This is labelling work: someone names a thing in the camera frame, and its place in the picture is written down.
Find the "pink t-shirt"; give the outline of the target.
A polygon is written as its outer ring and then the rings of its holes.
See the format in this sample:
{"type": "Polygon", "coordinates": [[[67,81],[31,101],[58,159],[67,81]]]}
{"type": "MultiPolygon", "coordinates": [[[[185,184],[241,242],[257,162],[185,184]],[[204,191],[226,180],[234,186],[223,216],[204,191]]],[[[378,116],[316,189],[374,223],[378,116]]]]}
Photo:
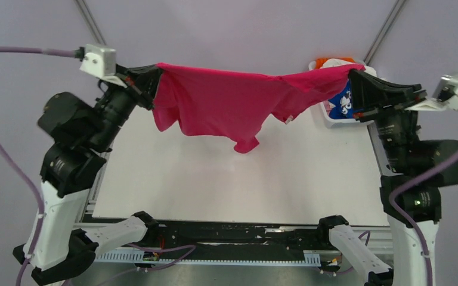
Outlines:
{"type": "Polygon", "coordinates": [[[153,101],[156,127],[163,132],[173,124],[186,136],[223,136],[235,142],[234,150],[248,153],[269,116],[286,123],[311,106],[327,101],[346,87],[351,70],[341,65],[302,73],[271,76],[176,66],[161,69],[153,101]]]}

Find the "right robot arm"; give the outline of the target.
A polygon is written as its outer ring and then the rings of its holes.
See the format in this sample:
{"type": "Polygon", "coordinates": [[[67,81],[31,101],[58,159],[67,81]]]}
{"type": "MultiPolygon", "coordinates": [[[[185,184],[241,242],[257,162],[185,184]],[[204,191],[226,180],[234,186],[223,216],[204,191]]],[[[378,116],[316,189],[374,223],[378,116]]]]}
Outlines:
{"type": "Polygon", "coordinates": [[[320,219],[317,241],[335,247],[364,285],[434,285],[440,188],[458,185],[458,140],[421,140],[421,111],[458,111],[458,73],[446,74],[432,97],[420,84],[399,85],[351,70],[354,119],[376,126],[391,176],[380,178],[380,200],[392,234],[393,265],[379,260],[340,216],[320,219]]]}

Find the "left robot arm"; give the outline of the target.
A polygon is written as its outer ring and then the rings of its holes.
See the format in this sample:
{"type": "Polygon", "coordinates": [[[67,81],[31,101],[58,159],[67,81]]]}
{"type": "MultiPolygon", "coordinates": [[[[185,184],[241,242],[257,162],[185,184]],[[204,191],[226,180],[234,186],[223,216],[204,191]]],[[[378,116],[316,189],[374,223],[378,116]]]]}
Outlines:
{"type": "Polygon", "coordinates": [[[55,94],[45,104],[38,126],[54,141],[42,162],[41,193],[33,232],[27,243],[14,248],[21,263],[31,265],[38,285],[72,279],[85,272],[97,256],[129,243],[154,245],[158,222],[144,211],[119,223],[95,230],[75,228],[104,153],[135,107],[153,109],[162,69],[150,65],[117,66],[123,85],[108,83],[91,106],[70,92],[55,94]]]}

